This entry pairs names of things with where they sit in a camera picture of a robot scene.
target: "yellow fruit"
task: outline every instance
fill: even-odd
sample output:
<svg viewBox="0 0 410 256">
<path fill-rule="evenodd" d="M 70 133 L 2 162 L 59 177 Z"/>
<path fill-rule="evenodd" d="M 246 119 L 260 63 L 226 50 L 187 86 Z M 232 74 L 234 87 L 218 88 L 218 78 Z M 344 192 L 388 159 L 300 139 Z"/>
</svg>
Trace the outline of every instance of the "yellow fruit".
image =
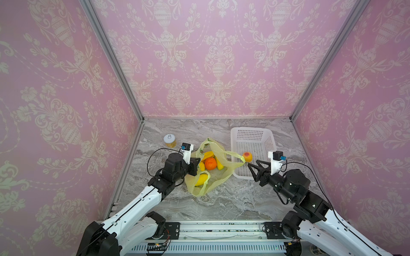
<svg viewBox="0 0 410 256">
<path fill-rule="evenodd" d="M 208 174 L 201 174 L 199 175 L 198 182 L 195 184 L 195 186 L 201 186 L 205 183 L 205 181 L 208 179 Z"/>
<path fill-rule="evenodd" d="M 208 151 L 204 153 L 204 158 L 201 160 L 202 162 L 205 161 L 207 158 L 213 157 L 214 153 L 212 151 Z"/>
<path fill-rule="evenodd" d="M 205 171 L 205 164 L 203 162 L 199 163 L 199 169 L 203 172 Z"/>
<path fill-rule="evenodd" d="M 249 163 L 252 161 L 252 154 L 250 152 L 245 152 L 242 156 L 245 158 L 245 162 Z"/>
<path fill-rule="evenodd" d="M 218 168 L 218 170 L 222 170 L 224 168 L 224 166 L 221 164 L 221 162 L 219 162 L 219 160 L 215 157 L 216 160 L 216 167 Z"/>
</svg>

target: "plastic bag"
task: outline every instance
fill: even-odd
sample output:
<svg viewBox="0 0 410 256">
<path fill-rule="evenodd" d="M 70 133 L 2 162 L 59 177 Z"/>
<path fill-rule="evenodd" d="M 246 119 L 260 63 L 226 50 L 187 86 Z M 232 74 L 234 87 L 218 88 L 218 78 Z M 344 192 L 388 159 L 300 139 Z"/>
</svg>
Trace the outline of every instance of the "plastic bag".
<svg viewBox="0 0 410 256">
<path fill-rule="evenodd" d="M 204 153 L 209 151 L 208 149 L 214 153 L 214 155 L 218 158 L 219 162 L 224 166 L 223 169 L 218 170 L 215 168 L 211 171 L 205 170 L 201 171 L 198 166 L 198 171 L 196 176 L 187 175 L 185 176 L 185 183 L 187 185 L 188 191 L 196 196 L 200 197 L 205 195 L 206 193 L 210 192 L 217 186 L 224 183 L 235 171 L 236 168 L 242 166 L 245 163 L 245 159 L 243 156 L 237 154 L 236 152 L 232 151 L 225 151 L 225 148 L 219 144 L 217 141 L 213 140 L 212 138 L 208 138 L 206 141 L 202 142 L 199 146 L 199 149 L 195 152 L 191 153 L 191 157 L 200 157 L 201 160 L 204 157 Z M 233 163 L 226 158 L 226 155 L 231 155 L 232 157 L 236 157 L 242 160 L 242 162 Z M 202 187 L 196 187 L 195 184 L 198 182 L 199 175 L 203 173 L 208 174 L 208 178 Z"/>
</svg>

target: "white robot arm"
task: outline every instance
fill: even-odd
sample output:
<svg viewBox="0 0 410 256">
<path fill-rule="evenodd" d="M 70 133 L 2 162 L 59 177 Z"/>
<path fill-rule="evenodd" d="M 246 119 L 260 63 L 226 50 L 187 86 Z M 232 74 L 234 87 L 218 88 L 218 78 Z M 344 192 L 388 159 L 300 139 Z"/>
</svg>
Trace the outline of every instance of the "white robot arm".
<svg viewBox="0 0 410 256">
<path fill-rule="evenodd" d="M 84 231 L 76 256 L 123 256 L 141 241 L 163 236 L 165 218 L 147 212 L 174 190 L 176 181 L 187 174 L 196 175 L 200 158 L 191 158 L 193 149 L 192 144 L 183 143 L 182 155 L 171 153 L 162 173 L 157 172 L 134 200 L 101 224 L 91 223 Z"/>
<path fill-rule="evenodd" d="M 347 223 L 328 202 L 309 191 L 310 180 L 301 170 L 289 170 L 283 176 L 280 175 L 278 171 L 282 164 L 278 162 L 286 159 L 283 152 L 269 152 L 268 155 L 271 162 L 257 160 L 257 165 L 249 163 L 248 167 L 253 179 L 260 181 L 260 186 L 269 184 L 275 192 L 285 196 L 288 202 L 295 203 L 296 212 L 289 211 L 281 223 L 287 237 L 305 239 L 331 256 L 392 256 Z M 331 236 L 321 233 L 320 229 Z"/>
</svg>

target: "floral pattern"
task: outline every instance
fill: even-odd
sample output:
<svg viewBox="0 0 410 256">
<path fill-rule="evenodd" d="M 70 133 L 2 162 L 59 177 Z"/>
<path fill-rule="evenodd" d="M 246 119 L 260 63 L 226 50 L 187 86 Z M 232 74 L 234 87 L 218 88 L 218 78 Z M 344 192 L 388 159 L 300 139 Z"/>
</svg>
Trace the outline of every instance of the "floral pattern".
<svg viewBox="0 0 410 256">
<path fill-rule="evenodd" d="M 354 3 L 92 0 L 145 117 L 289 116 Z"/>
<path fill-rule="evenodd" d="M 78 1 L 4 2 L 0 37 L 0 255 L 71 256 L 103 219 L 139 121 Z"/>
<path fill-rule="evenodd" d="M 336 209 L 392 254 L 410 243 L 409 46 L 410 2 L 370 1 L 296 120 Z"/>
</svg>

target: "basket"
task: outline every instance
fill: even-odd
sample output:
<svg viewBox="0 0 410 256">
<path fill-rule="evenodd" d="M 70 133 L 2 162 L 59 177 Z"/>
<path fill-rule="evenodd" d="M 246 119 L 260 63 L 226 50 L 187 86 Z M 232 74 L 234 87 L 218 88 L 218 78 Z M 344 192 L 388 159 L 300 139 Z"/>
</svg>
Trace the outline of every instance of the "basket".
<svg viewBox="0 0 410 256">
<path fill-rule="evenodd" d="M 256 160 L 268 161 L 268 151 L 276 151 L 276 144 L 269 129 L 235 127 L 231 129 L 231 150 L 240 155 L 252 153 L 251 163 L 256 164 Z M 237 161 L 240 160 L 232 158 L 232 162 Z M 236 168 L 233 175 L 239 179 L 253 179 L 247 164 Z"/>
</svg>

